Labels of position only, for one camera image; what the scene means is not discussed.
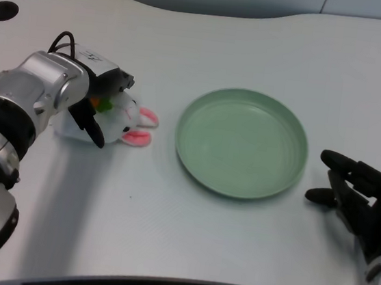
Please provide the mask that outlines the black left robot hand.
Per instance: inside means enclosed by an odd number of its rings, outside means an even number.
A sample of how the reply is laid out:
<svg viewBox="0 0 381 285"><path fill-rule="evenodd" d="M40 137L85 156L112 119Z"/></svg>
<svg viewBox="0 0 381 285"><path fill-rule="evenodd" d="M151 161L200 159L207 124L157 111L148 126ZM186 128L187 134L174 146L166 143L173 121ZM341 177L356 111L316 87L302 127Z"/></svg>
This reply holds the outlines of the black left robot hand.
<svg viewBox="0 0 381 285"><path fill-rule="evenodd" d="M121 97L131 88L134 77L80 44L75 46L75 61L87 71L89 88L85 98L62 112L55 131L102 148L109 141L106 115L112 108L111 99Z"/></svg>

